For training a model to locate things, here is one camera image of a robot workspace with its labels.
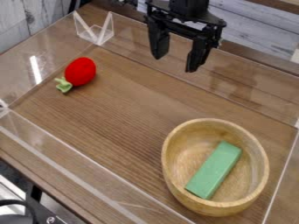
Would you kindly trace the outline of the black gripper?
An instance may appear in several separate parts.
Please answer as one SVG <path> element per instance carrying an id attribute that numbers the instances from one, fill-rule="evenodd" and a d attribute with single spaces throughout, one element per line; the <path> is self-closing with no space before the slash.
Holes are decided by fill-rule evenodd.
<path id="1" fill-rule="evenodd" d="M 177 19 L 181 23 L 193 22 L 204 24 L 202 33 L 209 32 L 209 40 L 197 36 L 192 40 L 190 51 L 186 55 L 185 72 L 192 73 L 205 63 L 210 52 L 210 44 L 218 46 L 220 35 L 226 22 L 209 13 L 209 0 L 145 0 L 146 16 L 160 14 L 164 20 Z M 169 33 L 164 23 L 148 18 L 148 38 L 150 54 L 158 60 L 169 50 Z"/>

